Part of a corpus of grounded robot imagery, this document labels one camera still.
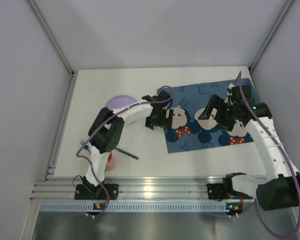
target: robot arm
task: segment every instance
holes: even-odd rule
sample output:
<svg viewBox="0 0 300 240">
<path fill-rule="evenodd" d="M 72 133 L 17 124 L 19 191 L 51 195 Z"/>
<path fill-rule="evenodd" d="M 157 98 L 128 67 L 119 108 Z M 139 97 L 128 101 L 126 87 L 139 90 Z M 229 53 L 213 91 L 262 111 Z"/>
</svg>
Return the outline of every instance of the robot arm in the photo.
<svg viewBox="0 0 300 240">
<path fill-rule="evenodd" d="M 217 109 L 214 117 L 218 123 L 217 128 L 232 131 L 236 121 L 242 122 L 261 156 L 266 181 L 245 173 L 232 173 L 223 179 L 224 186 L 229 194 L 244 193 L 257 199 L 264 210 L 298 206 L 298 195 L 291 172 L 278 148 L 278 146 L 283 148 L 283 145 L 275 130 L 272 114 L 265 103 L 255 103 L 250 85 L 244 85 L 242 89 L 253 112 L 271 132 L 271 136 L 254 119 L 242 99 L 239 87 L 233 84 L 229 85 L 227 99 L 222 99 L 217 95 L 211 97 L 199 119 L 208 119 L 212 110 Z M 291 165 L 300 186 L 300 173 L 292 163 Z"/>
<path fill-rule="evenodd" d="M 149 102 L 164 101 L 170 98 L 170 95 L 162 90 L 158 95 L 155 96 L 144 96 L 137 102 L 128 106 L 110 110 L 104 107 L 99 112 L 94 123 L 92 124 L 88 135 L 91 136 L 94 131 L 109 117 L 122 112 L 115 116 L 108 124 L 103 126 L 96 135 L 91 139 L 91 163 L 83 177 L 82 185 L 85 188 L 85 193 L 80 195 L 90 195 L 91 198 L 98 197 L 101 193 L 101 188 L 98 187 L 99 183 L 92 173 L 92 168 L 97 175 L 100 182 L 105 180 L 105 169 L 108 161 L 110 152 L 116 148 L 120 141 L 122 130 L 124 125 L 128 125 L 138 119 L 146 118 L 145 126 L 154 129 L 157 127 L 171 128 L 173 110 L 166 110 L 166 106 L 169 102 L 161 104 L 150 104 Z"/>
</svg>

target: blue placemat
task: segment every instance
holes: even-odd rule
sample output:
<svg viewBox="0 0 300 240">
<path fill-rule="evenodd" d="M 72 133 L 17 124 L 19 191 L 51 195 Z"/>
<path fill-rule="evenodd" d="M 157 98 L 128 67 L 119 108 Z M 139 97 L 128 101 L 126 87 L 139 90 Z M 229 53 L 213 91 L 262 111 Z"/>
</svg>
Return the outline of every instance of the blue placemat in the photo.
<svg viewBox="0 0 300 240">
<path fill-rule="evenodd" d="M 216 94 L 225 99 L 227 88 L 233 81 L 225 80 L 173 87 L 172 129 L 164 129 L 168 153 L 217 148 L 253 141 L 241 122 L 237 122 L 231 132 L 215 129 L 217 123 L 213 120 L 213 116 L 217 112 L 216 109 L 212 111 L 210 119 L 198 120 L 211 96 Z M 251 80 L 243 78 L 242 85 L 252 85 Z M 165 88 L 164 90 L 171 94 L 170 89 Z M 252 96 L 256 103 L 260 102 L 254 88 L 252 88 Z"/>
</svg>

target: red bow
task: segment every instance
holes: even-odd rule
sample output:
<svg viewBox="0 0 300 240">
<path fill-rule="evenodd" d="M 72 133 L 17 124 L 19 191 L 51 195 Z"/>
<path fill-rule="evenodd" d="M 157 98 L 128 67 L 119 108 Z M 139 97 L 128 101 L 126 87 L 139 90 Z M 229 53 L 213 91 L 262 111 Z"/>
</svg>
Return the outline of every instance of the red bow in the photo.
<svg viewBox="0 0 300 240">
<path fill-rule="evenodd" d="M 175 132 L 176 132 L 176 136 L 177 136 L 178 138 L 182 138 L 182 136 L 184 135 L 184 133 L 186 133 L 186 134 L 191 134 L 191 130 L 190 130 L 190 128 L 187 127 L 187 126 L 184 126 L 184 127 L 181 128 L 181 129 L 176 129 Z"/>
<path fill-rule="evenodd" d="M 234 137 L 234 136 L 230 137 L 230 145 L 244 144 L 244 143 L 245 143 L 245 139 L 243 139 L 242 137 Z"/>
</svg>

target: teal pen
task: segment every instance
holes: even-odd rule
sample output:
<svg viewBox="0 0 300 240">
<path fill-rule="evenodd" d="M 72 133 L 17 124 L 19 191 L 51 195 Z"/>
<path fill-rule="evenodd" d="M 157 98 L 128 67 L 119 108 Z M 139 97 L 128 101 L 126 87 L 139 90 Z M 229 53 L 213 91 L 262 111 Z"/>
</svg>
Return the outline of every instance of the teal pen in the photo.
<svg viewBox="0 0 300 240">
<path fill-rule="evenodd" d="M 81 140 L 80 143 L 81 143 L 81 145 L 83 146 L 83 145 L 85 144 L 85 141 Z M 87 151 L 91 154 L 91 151 L 90 151 L 90 149 L 89 149 L 89 147 L 88 147 L 87 145 L 84 147 L 84 149 L 87 150 Z M 135 156 L 135 155 L 133 155 L 133 154 L 131 154 L 131 153 L 125 151 L 125 150 L 122 150 L 122 149 L 117 148 L 117 147 L 116 147 L 115 149 L 116 149 L 118 152 L 120 152 L 120 153 L 122 153 L 122 154 L 124 154 L 124 155 L 127 155 L 127 156 L 129 156 L 129 157 L 131 157 L 131 158 L 133 158 L 133 159 L 136 159 L 136 160 L 139 159 L 137 156 Z"/>
</svg>

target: purple plate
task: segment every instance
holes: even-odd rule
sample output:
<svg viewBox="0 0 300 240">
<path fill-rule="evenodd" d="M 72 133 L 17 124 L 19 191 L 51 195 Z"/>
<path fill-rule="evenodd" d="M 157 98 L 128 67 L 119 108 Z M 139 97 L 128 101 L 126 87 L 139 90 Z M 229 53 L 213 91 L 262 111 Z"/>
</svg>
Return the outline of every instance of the purple plate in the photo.
<svg viewBox="0 0 300 240">
<path fill-rule="evenodd" d="M 107 103 L 106 103 L 106 107 L 108 109 L 119 109 L 119 108 L 123 108 L 125 106 L 128 106 L 130 104 L 135 103 L 137 100 L 132 97 L 132 96 L 128 96 L 128 95 L 118 95 L 115 96 L 113 98 L 111 98 Z"/>
</svg>

